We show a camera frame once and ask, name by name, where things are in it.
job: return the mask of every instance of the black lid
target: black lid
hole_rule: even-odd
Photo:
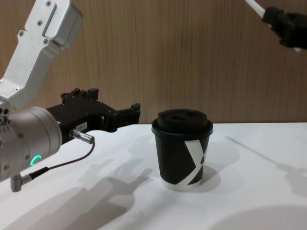
[[[194,139],[208,136],[213,124],[203,112],[189,109],[167,110],[159,113],[153,122],[153,132],[168,137]]]

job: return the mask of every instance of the white table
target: white table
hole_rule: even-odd
[[[96,138],[92,155],[10,191],[0,184],[5,230],[306,230],[307,124],[216,124],[204,183],[164,188],[150,125]],[[24,171],[84,155],[73,140]]]

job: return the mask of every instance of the wooden wall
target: wooden wall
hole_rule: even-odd
[[[258,0],[307,13],[307,0]],[[84,13],[71,51],[52,64],[30,105],[100,89],[116,109],[193,108],[214,122],[307,121],[307,52],[296,53],[243,0],[74,0]],[[33,0],[0,0],[0,76]]]

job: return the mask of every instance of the black cable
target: black cable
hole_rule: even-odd
[[[42,175],[42,174],[48,172],[49,170],[56,169],[56,168],[59,168],[59,167],[62,167],[62,166],[68,165],[68,164],[72,164],[72,163],[75,163],[75,162],[77,162],[77,161],[81,161],[81,160],[87,158],[89,155],[91,155],[91,153],[94,151],[94,148],[95,148],[95,142],[92,143],[92,148],[91,148],[91,150],[90,150],[86,155],[84,155],[83,157],[80,157],[80,158],[75,159],[75,160],[72,160],[72,161],[65,162],[65,163],[63,163],[63,164],[55,165],[55,166],[52,166],[52,167],[50,167],[50,168],[49,168],[49,167],[44,167],[44,168],[39,169],[39,170],[37,170],[37,171],[35,171],[35,172],[29,173],[29,176],[30,176],[30,177],[32,178],[32,180],[33,180],[33,179],[39,177],[40,175]]]

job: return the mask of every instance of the black robot end effector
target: black robot end effector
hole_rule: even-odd
[[[61,95],[62,104],[47,109],[59,123],[63,144],[72,140],[73,129],[83,133],[92,130],[116,132],[120,127],[139,122],[139,103],[129,109],[115,110],[98,101],[98,93],[96,88],[87,91],[75,89]]]
[[[262,21],[269,24],[280,37],[281,45],[289,48],[307,49],[307,16],[285,13],[276,7],[268,7]]]

